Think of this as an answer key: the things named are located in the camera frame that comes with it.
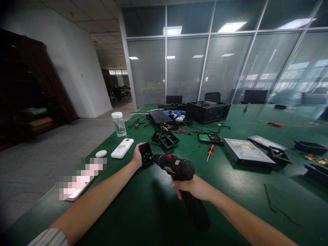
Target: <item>red screwdriver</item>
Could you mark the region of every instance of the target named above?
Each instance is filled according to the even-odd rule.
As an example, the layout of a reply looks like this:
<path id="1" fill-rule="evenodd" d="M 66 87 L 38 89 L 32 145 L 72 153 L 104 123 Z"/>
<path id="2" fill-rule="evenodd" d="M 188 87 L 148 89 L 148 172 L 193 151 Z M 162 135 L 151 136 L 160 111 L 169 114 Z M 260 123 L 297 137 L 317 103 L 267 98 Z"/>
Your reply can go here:
<path id="1" fill-rule="evenodd" d="M 271 124 L 271 125 L 276 125 L 276 126 L 283 126 L 282 124 L 279 124 L 279 123 L 272 123 L 270 121 L 262 121 L 262 122 L 265 122 L 267 124 Z"/>
<path id="2" fill-rule="evenodd" d="M 209 156 L 212 155 L 212 151 L 214 150 L 214 145 L 211 145 L 211 147 L 209 148 L 209 151 L 207 152 L 208 153 L 208 157 L 207 157 L 207 160 L 206 160 L 206 163 L 208 162 L 208 159 L 209 159 Z"/>

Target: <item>cardboard box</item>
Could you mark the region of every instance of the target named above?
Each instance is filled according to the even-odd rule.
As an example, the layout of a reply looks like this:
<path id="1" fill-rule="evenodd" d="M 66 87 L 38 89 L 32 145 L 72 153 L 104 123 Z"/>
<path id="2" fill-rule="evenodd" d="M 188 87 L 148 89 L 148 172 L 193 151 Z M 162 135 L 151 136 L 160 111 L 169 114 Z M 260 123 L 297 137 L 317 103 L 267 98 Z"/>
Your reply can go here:
<path id="1" fill-rule="evenodd" d="M 35 120 L 35 121 L 31 121 L 28 123 L 29 127 L 33 130 L 33 131 L 38 131 L 42 128 L 45 128 L 47 126 L 51 126 L 52 125 L 52 119 L 49 117 L 45 117 L 39 120 Z"/>

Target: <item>water bottle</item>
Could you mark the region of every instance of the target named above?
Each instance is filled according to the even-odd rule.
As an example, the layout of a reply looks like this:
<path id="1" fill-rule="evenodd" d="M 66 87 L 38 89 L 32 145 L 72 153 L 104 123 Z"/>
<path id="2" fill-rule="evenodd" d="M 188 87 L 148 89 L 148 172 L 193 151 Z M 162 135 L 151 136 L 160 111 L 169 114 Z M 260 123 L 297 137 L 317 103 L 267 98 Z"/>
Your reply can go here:
<path id="1" fill-rule="evenodd" d="M 114 112 L 112 113 L 112 118 L 114 121 L 117 136 L 119 137 L 125 136 L 126 129 L 124 124 L 123 114 L 121 112 Z"/>

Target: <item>white mouse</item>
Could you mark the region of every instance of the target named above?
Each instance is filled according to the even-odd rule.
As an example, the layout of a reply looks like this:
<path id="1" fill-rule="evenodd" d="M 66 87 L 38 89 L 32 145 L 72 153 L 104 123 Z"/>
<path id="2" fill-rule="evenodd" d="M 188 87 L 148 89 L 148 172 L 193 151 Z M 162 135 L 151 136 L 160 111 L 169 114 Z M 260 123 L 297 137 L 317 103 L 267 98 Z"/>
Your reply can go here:
<path id="1" fill-rule="evenodd" d="M 101 150 L 101 151 L 98 151 L 98 152 L 96 153 L 96 157 L 97 157 L 97 158 L 104 157 L 105 155 L 107 155 L 107 151 L 105 151 L 105 150 Z"/>

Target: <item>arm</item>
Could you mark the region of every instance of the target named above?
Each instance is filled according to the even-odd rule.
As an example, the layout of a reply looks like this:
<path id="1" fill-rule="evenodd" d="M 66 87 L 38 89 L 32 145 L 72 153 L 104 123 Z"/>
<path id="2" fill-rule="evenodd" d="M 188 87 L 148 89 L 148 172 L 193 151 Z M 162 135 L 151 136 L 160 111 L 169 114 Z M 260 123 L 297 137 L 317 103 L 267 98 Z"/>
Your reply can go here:
<path id="1" fill-rule="evenodd" d="M 74 245 L 102 215 L 135 171 L 142 166 L 140 144 L 137 144 L 131 162 L 83 194 L 48 228 L 60 229 L 65 234 L 68 245 Z"/>
<path id="2" fill-rule="evenodd" d="M 209 201 L 253 246 L 297 245 L 197 175 L 191 181 L 174 181 L 172 186 L 178 190 L 180 200 L 182 197 L 179 190 L 184 190 L 198 199 Z"/>

